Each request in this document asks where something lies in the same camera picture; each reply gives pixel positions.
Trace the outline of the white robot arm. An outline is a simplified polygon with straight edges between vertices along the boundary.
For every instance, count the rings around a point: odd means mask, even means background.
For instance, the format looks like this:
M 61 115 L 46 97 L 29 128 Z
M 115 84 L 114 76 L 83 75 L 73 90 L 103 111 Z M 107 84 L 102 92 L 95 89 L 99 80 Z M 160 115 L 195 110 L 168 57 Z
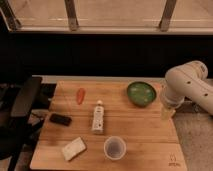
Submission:
M 205 82 L 208 69 L 201 61 L 191 61 L 169 69 L 160 92 L 161 119 L 168 120 L 185 98 L 197 103 L 213 116 L 213 86 Z

